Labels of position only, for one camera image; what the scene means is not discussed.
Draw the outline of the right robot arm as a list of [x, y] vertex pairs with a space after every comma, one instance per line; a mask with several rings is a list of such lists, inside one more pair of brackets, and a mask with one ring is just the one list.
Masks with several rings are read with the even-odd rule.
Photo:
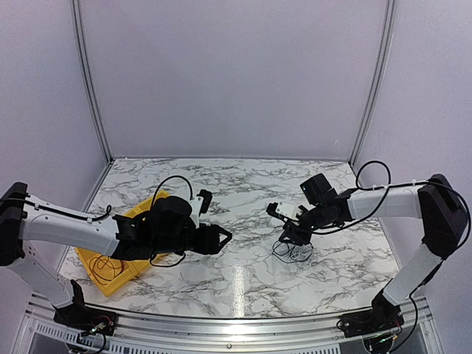
[[320, 230], [297, 249], [298, 262], [280, 265], [282, 280], [270, 316], [359, 310], [404, 268], [423, 237], [422, 221], [373, 217], [349, 229]]

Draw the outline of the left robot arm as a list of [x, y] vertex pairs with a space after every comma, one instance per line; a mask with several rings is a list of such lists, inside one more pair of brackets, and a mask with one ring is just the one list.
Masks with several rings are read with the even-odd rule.
[[114, 214], [110, 208], [93, 215], [49, 204], [28, 193], [25, 183], [16, 182], [1, 197], [1, 266], [44, 295], [54, 308], [64, 308], [75, 327], [86, 328], [94, 317], [81, 302], [80, 289], [38, 255], [31, 242], [73, 246], [122, 261], [152, 261], [168, 253], [214, 255], [232, 233], [200, 221], [211, 201], [207, 190], [189, 198], [155, 192], [147, 209], [135, 216]]

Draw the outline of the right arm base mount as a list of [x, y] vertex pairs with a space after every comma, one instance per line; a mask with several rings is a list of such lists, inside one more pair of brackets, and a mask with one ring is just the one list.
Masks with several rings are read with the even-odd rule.
[[381, 290], [373, 298], [370, 309], [341, 315], [336, 327], [343, 332], [345, 338], [352, 338], [399, 328], [403, 324], [400, 306], [389, 301]]

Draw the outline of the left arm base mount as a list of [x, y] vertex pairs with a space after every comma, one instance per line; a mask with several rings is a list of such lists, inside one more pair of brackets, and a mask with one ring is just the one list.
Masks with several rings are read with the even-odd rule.
[[87, 333], [91, 333], [91, 330], [98, 325], [104, 325], [104, 328], [99, 328], [97, 331], [106, 336], [112, 336], [115, 331], [117, 314], [109, 310], [90, 308], [85, 304], [80, 285], [75, 280], [71, 280], [70, 283], [73, 290], [72, 303], [62, 308], [54, 306], [54, 322]]

